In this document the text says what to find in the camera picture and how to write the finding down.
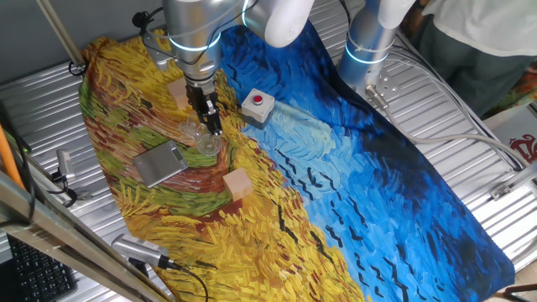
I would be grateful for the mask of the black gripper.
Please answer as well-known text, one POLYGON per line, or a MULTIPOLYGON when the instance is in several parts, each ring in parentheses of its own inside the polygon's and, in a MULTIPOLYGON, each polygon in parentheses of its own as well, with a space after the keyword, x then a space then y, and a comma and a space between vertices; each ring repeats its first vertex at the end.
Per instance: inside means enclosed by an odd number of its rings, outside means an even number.
POLYGON ((214 136, 222 134, 219 108, 216 105, 217 93, 214 81, 188 81, 186 91, 189 103, 196 111, 200 123, 214 136))

